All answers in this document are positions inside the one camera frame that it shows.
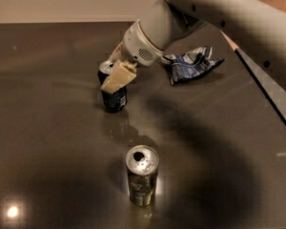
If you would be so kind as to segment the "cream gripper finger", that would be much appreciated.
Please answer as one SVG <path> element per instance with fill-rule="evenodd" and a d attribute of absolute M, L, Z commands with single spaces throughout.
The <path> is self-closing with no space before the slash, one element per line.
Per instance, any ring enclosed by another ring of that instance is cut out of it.
<path fill-rule="evenodd" d="M 107 60 L 100 65 L 100 69 L 106 75 L 101 90 L 108 94 L 114 94 L 136 78 L 136 63 L 129 61 Z"/>
<path fill-rule="evenodd" d="M 116 48 L 113 50 L 111 56 L 109 57 L 109 60 L 114 63 L 117 60 L 124 61 L 125 55 L 123 51 L 123 43 L 120 42 Z"/>

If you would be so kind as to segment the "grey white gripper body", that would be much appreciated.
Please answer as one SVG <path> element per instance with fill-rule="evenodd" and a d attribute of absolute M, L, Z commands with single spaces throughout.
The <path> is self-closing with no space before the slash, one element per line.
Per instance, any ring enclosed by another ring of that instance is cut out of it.
<path fill-rule="evenodd" d="M 151 9 L 125 32 L 121 55 L 124 60 L 151 66 L 174 41 L 203 27 L 203 21 L 177 10 L 166 0 L 157 0 Z"/>

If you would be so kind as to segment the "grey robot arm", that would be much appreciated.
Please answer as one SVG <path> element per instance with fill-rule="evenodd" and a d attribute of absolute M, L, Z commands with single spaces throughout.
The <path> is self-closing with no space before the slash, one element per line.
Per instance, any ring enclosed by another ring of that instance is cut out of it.
<path fill-rule="evenodd" d="M 258 0 L 157 0 L 125 32 L 101 90 L 113 94 L 176 40 L 208 22 L 223 31 L 286 91 L 286 13 Z"/>

